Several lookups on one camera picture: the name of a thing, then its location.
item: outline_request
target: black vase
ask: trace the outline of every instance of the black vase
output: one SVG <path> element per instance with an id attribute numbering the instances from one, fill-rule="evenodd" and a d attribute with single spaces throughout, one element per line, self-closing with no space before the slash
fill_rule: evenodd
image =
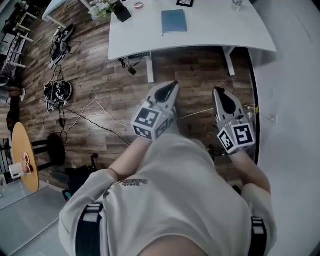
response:
<path id="1" fill-rule="evenodd" d="M 129 10 L 122 4 L 120 0 L 116 1 L 112 7 L 114 14 L 119 21 L 125 22 L 132 17 Z"/>

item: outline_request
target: shoe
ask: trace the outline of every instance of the shoe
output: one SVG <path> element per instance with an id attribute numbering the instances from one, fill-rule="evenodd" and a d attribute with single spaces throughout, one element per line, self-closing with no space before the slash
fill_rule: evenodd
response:
<path id="1" fill-rule="evenodd" d="M 20 95 L 20 100 L 21 100 L 21 102 L 23 102 L 24 99 L 25 99 L 25 96 L 26 96 L 26 89 L 23 88 L 23 89 L 21 90 L 21 92 L 22 92 L 22 95 Z"/>

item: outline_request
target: power strip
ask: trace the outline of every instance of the power strip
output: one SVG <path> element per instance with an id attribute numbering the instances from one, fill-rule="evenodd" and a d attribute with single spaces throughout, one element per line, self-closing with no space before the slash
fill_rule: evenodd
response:
<path id="1" fill-rule="evenodd" d="M 134 55 L 130 55 L 128 56 L 129 60 L 133 60 L 133 59 L 137 59 L 137 58 L 141 58 L 141 57 L 146 57 L 146 56 L 150 56 L 150 52 L 143 52 L 143 53 L 137 53 Z"/>

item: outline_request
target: book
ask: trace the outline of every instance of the book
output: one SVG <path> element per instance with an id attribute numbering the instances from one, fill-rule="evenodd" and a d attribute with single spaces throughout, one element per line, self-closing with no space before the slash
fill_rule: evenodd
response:
<path id="1" fill-rule="evenodd" d="M 187 32 L 186 16 L 183 9 L 161 12 L 162 33 Z"/>

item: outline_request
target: black strap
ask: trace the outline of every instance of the black strap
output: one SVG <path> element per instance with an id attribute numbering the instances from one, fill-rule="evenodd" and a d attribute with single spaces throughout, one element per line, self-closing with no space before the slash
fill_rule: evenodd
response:
<path id="1" fill-rule="evenodd" d="M 100 212 L 102 203 L 89 204 L 81 214 L 75 237 L 76 256 L 101 256 Z"/>
<path id="2" fill-rule="evenodd" d="M 248 256 L 264 256 L 267 248 L 267 230 L 263 219 L 251 217 L 251 245 Z"/>

